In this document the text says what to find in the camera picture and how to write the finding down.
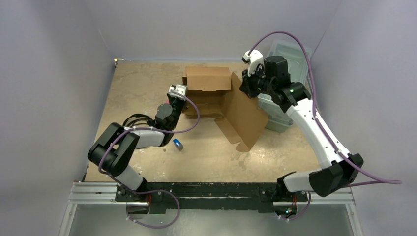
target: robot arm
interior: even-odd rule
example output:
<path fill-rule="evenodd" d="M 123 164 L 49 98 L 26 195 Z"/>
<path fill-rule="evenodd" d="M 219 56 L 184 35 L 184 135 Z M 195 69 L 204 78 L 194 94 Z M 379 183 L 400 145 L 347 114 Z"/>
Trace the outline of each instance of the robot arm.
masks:
<path fill-rule="evenodd" d="M 168 131 L 175 129 L 186 102 L 183 97 L 172 93 L 173 91 L 185 96 L 187 86 L 171 86 L 167 94 L 168 103 L 158 107 L 155 120 L 152 121 L 153 126 L 147 130 L 135 130 L 127 133 L 121 140 L 115 143 L 118 147 L 113 148 L 104 160 L 102 169 L 132 190 L 144 191 L 147 182 L 129 165 L 134 150 L 150 146 L 165 146 L 174 135 L 152 130 L 153 128 Z M 99 166 L 104 153 L 111 143 L 121 133 L 129 129 L 131 127 L 123 127 L 120 124 L 111 123 L 89 150 L 88 159 Z"/>
<path fill-rule="evenodd" d="M 254 74 L 245 70 L 242 72 L 242 78 L 240 90 L 250 98 L 260 93 L 270 95 L 272 101 L 300 127 L 319 160 L 319 170 L 293 172 L 279 178 L 273 196 L 275 200 L 279 201 L 297 191 L 314 191 L 325 197 L 354 181 L 357 170 L 346 163 L 339 153 L 343 153 L 359 167 L 363 165 L 362 157 L 359 154 L 350 154 L 323 122 L 318 112 L 316 117 L 313 117 L 310 93 L 302 83 L 291 82 L 287 61 L 282 56 L 265 58 L 263 69 L 255 71 Z M 339 150 L 332 147 L 315 119 L 320 119 L 331 139 L 338 143 Z"/>

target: black cable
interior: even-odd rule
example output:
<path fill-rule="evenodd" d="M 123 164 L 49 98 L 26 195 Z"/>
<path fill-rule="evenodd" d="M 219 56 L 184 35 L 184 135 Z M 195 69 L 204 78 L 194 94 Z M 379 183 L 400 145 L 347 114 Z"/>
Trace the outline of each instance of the black cable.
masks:
<path fill-rule="evenodd" d="M 138 125 L 148 125 L 147 123 L 137 123 L 137 124 L 133 124 L 132 126 L 129 126 L 130 128 L 133 128 L 134 126 L 138 126 Z"/>
<path fill-rule="evenodd" d="M 123 126 L 126 126 L 127 122 L 131 118 L 147 118 L 148 120 L 153 120 L 151 117 L 149 117 L 147 115 L 137 113 L 137 114 L 133 114 L 133 115 L 129 116 L 127 119 L 125 119 L 124 122 L 123 122 Z"/>
<path fill-rule="evenodd" d="M 149 121 L 149 119 L 148 119 L 148 118 L 139 118 L 139 119 L 134 119 L 134 120 L 132 120 L 131 122 L 129 122 L 127 125 L 124 125 L 124 126 L 127 126 L 127 127 L 132 127 L 132 125 L 133 125 L 134 123 L 139 122 L 139 121 L 146 121 L 146 124 L 147 124 L 147 123 L 148 123 L 148 121 Z"/>

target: table surface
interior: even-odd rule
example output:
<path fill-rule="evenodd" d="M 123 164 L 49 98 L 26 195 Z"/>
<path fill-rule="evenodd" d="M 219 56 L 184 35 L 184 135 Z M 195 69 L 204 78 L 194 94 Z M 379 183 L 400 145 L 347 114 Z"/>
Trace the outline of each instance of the table surface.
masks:
<path fill-rule="evenodd" d="M 118 63 L 96 139 L 112 122 L 122 124 L 134 113 L 154 117 L 167 101 L 170 85 L 182 83 L 186 66 L 224 66 L 238 76 L 243 63 Z M 194 119 L 181 115 L 176 130 L 190 127 Z M 184 145 L 177 150 L 172 141 L 165 147 L 135 150 L 130 165 L 148 181 L 184 182 L 275 182 L 292 171 L 319 168 L 310 144 L 293 125 L 284 133 L 265 129 L 250 152 L 238 152 L 213 119 L 202 119 L 195 129 L 174 138 Z M 89 163 L 85 181 L 112 181 Z"/>

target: box flap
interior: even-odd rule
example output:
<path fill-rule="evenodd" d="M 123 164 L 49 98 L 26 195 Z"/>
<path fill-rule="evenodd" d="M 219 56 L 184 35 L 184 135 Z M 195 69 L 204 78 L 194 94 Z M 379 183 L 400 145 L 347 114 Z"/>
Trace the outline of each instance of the box flap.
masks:
<path fill-rule="evenodd" d="M 236 150 L 247 152 L 255 145 L 268 123 L 268 115 L 258 109 L 258 98 L 249 98 L 239 90 L 242 81 L 232 73 L 231 91 L 225 93 L 220 109 L 227 120 L 216 119 L 215 122 L 230 143 L 241 143 Z"/>
<path fill-rule="evenodd" d="M 227 67 L 187 66 L 183 83 L 188 90 L 230 90 L 230 71 Z"/>

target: aluminum frame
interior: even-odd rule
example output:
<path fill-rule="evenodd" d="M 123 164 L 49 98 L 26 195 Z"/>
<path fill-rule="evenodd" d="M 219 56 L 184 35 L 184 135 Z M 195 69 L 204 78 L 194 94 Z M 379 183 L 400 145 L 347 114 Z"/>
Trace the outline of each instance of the aluminum frame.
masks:
<path fill-rule="evenodd" d="M 69 236 L 74 215 L 78 204 L 94 205 L 139 205 L 146 206 L 146 202 L 116 202 L 116 183 L 112 182 L 79 182 L 74 183 L 68 197 L 68 205 L 61 224 L 59 236 Z M 274 206 L 288 205 L 291 202 L 274 202 Z M 349 222 L 354 236 L 363 236 L 359 219 L 355 208 L 355 200 L 350 188 L 339 189 L 325 198 L 316 193 L 311 194 L 311 204 L 344 204 L 349 216 Z"/>

